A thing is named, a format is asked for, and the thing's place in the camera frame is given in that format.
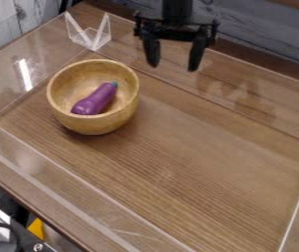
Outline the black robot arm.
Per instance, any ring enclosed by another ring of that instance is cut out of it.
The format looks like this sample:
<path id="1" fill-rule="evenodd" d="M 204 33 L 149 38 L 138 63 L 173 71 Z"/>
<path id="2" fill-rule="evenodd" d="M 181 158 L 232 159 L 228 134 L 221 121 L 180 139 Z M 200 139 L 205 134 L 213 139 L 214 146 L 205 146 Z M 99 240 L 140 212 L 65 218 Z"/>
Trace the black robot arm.
<path id="1" fill-rule="evenodd" d="M 190 43 L 186 70 L 197 70 L 205 48 L 216 41 L 219 21 L 192 13 L 192 0 L 161 0 L 160 8 L 133 13 L 133 35 L 141 40 L 146 63 L 160 63 L 160 40 Z"/>

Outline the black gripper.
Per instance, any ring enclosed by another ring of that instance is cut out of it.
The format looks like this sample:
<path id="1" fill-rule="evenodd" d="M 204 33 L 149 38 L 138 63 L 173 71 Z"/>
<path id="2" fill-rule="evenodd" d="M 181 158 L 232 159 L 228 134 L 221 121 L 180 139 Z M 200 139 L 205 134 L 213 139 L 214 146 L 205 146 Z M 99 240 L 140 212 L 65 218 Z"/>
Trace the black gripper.
<path id="1" fill-rule="evenodd" d="M 133 35 L 142 41 L 146 63 L 156 68 L 160 62 L 160 40 L 192 42 L 186 70 L 197 70 L 202 52 L 213 44 L 217 36 L 219 21 L 210 17 L 192 15 L 185 21 L 164 19 L 158 13 L 133 13 Z"/>

